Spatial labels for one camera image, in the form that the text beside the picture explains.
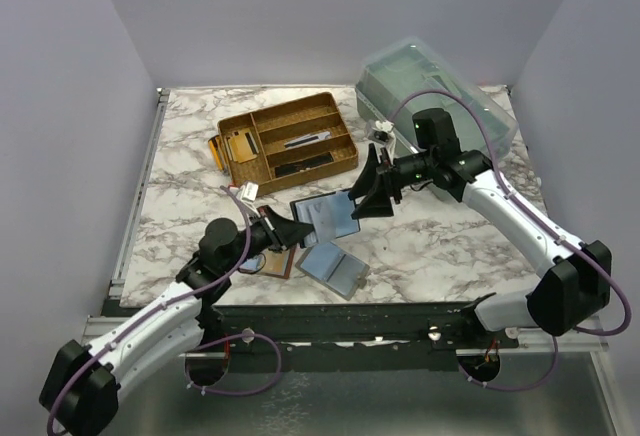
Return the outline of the black card holder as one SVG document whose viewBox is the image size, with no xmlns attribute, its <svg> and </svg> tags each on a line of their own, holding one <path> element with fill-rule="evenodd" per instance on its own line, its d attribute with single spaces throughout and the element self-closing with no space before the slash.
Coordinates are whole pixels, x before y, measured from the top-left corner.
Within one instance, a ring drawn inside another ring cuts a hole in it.
<svg viewBox="0 0 640 436">
<path fill-rule="evenodd" d="M 313 226 L 313 231 L 299 244 L 304 249 L 360 231 L 359 221 L 351 217 L 355 202 L 349 198 L 349 190 L 295 200 L 290 209 L 295 221 Z"/>
</svg>

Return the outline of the silver card with stripe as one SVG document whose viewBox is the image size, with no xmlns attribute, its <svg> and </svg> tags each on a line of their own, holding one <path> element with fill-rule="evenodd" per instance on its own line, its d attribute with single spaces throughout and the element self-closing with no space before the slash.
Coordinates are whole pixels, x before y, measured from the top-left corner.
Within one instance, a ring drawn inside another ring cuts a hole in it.
<svg viewBox="0 0 640 436">
<path fill-rule="evenodd" d="M 325 140 L 325 139 L 328 139 L 330 136 L 331 136 L 331 132 L 330 131 L 322 131 L 322 132 L 311 134 L 309 136 L 309 138 L 312 141 L 314 141 L 314 140 Z"/>
</svg>

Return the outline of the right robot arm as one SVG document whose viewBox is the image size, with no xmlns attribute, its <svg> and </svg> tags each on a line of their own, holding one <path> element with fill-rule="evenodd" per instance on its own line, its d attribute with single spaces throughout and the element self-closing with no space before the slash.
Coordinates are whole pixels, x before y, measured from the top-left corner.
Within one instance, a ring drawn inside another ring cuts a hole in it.
<svg viewBox="0 0 640 436">
<path fill-rule="evenodd" d="M 352 218 L 391 217 L 403 188 L 432 183 L 490 221 L 540 278 L 530 290 L 476 300 L 459 326 L 467 345 L 483 347 L 497 331 L 512 327 L 561 336 L 609 303 L 610 287 L 591 265 L 611 269 L 611 252 L 602 242 L 583 244 L 530 203 L 518 208 L 517 191 L 497 180 L 490 160 L 478 150 L 461 149 L 445 110 L 422 110 L 412 123 L 418 153 L 392 158 L 384 148 L 369 148 L 364 169 L 348 193 L 356 204 Z"/>
</svg>

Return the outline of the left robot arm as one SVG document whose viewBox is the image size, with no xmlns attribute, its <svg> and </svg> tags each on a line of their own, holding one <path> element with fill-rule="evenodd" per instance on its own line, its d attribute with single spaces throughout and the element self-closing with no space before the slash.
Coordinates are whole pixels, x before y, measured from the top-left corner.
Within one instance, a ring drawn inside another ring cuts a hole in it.
<svg viewBox="0 0 640 436">
<path fill-rule="evenodd" d="M 268 206 L 244 219 L 243 230 L 228 218 L 211 221 L 192 259 L 152 303 L 86 345 L 71 340 L 59 349 L 39 396 L 48 434 L 56 425 L 63 434 L 100 434 L 131 392 L 171 359 L 195 347 L 214 349 L 222 328 L 212 306 L 230 276 L 246 260 L 287 250 L 314 230 Z"/>
</svg>

